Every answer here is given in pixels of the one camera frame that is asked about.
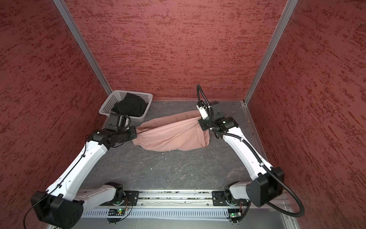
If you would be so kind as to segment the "black shorts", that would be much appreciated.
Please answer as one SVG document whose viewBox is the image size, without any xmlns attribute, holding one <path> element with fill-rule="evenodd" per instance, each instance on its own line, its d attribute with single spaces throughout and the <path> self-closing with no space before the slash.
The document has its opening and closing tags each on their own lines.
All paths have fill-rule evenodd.
<svg viewBox="0 0 366 229">
<path fill-rule="evenodd" d="M 135 94 L 127 93 L 125 98 L 116 103 L 112 112 L 122 115 L 141 117 L 144 115 L 148 104 Z"/>
</svg>

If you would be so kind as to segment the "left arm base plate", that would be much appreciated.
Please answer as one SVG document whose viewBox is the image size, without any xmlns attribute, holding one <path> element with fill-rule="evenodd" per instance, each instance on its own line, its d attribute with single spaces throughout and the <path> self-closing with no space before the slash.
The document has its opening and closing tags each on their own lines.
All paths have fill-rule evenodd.
<svg viewBox="0 0 366 229">
<path fill-rule="evenodd" d="M 139 197 L 139 191 L 117 191 L 111 201 L 101 204 L 101 206 L 125 207 L 136 206 Z"/>
</svg>

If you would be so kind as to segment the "pink shorts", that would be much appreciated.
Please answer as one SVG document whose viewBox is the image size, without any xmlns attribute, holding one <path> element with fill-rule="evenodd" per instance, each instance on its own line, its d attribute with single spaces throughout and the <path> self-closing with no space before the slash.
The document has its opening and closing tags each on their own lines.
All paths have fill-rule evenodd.
<svg viewBox="0 0 366 229">
<path fill-rule="evenodd" d="M 201 129 L 199 119 L 201 114 L 197 110 L 154 118 L 136 128 L 137 138 L 132 142 L 156 152 L 206 148 L 210 134 Z"/>
</svg>

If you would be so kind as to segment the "white plastic basket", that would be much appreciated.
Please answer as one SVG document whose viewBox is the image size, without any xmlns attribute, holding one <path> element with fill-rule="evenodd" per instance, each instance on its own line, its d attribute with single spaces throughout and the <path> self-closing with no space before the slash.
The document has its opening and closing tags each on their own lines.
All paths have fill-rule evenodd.
<svg viewBox="0 0 366 229">
<path fill-rule="evenodd" d="M 112 112 L 112 108 L 114 105 L 120 101 L 122 101 L 127 93 L 134 94 L 142 98 L 147 103 L 147 108 L 142 116 L 130 116 L 132 122 L 142 123 L 145 121 L 147 112 L 151 106 L 153 95 L 151 93 L 143 93 L 143 92 L 135 92 L 135 91 L 124 91 L 124 90 L 115 90 L 112 91 L 111 94 L 107 97 L 105 102 L 102 104 L 101 108 L 99 109 L 99 114 L 105 115 L 107 117 L 110 116 Z"/>
</svg>

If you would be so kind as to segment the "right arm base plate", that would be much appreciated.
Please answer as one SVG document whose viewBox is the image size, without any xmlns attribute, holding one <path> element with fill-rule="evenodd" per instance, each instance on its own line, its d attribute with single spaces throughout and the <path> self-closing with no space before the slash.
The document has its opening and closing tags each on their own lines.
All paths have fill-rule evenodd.
<svg viewBox="0 0 366 229">
<path fill-rule="evenodd" d="M 212 191 L 212 199 L 214 206 L 228 206 L 228 207 L 240 207 L 248 206 L 248 201 L 245 199 L 234 199 L 231 193 L 225 191 Z"/>
</svg>

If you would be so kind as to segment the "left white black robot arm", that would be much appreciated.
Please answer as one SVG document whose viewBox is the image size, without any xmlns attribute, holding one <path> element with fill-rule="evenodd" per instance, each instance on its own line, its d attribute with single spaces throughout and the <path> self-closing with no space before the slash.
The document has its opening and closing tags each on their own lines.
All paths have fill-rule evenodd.
<svg viewBox="0 0 366 229">
<path fill-rule="evenodd" d="M 102 187 L 78 194 L 92 168 L 117 144 L 137 138 L 135 127 L 96 130 L 86 138 L 83 149 L 62 175 L 46 191 L 31 198 L 32 209 L 39 221 L 61 229 L 71 229 L 82 214 L 107 202 L 115 206 L 128 203 L 123 186 L 107 182 Z"/>
</svg>

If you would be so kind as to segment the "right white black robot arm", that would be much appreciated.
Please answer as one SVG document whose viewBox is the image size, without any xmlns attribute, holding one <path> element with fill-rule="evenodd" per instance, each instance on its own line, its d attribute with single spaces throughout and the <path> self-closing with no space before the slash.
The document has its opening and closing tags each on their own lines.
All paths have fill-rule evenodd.
<svg viewBox="0 0 366 229">
<path fill-rule="evenodd" d="M 229 198 L 246 199 L 261 207 L 280 196 L 283 186 L 278 181 L 284 182 L 284 171 L 273 167 L 254 149 L 238 123 L 232 117 L 224 116 L 218 102 L 215 101 L 209 108 L 201 101 L 196 107 L 201 114 L 201 129 L 210 130 L 222 138 L 240 158 L 252 180 L 249 184 L 239 182 L 229 185 Z"/>
</svg>

